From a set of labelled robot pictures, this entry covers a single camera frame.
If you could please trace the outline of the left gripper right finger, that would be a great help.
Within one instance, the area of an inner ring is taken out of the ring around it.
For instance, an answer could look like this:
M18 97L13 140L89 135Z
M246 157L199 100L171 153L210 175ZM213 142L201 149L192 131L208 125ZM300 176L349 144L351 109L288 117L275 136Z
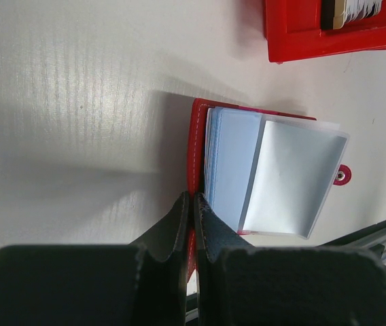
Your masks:
M386 325L386 267L348 247L255 247L194 197L200 325Z

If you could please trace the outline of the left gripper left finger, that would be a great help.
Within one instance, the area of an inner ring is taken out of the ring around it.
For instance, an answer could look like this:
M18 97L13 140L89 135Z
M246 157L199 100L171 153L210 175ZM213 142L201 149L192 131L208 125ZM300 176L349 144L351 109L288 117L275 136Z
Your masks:
M190 197L130 244L0 249L0 325L183 325Z

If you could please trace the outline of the red leather card holder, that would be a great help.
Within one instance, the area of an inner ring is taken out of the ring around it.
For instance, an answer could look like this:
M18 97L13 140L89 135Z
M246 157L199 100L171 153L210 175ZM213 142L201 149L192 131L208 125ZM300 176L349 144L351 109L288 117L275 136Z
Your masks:
M190 194L203 193L234 232L308 238L342 164L349 136L313 117L194 100L187 149Z

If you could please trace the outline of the red plastic bin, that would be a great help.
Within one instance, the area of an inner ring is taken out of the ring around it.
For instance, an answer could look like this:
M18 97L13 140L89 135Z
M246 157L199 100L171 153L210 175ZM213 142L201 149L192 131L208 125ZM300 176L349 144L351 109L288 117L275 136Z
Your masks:
M386 50L386 1L380 13L341 29L321 27L322 1L264 1L270 62L288 62L368 50Z

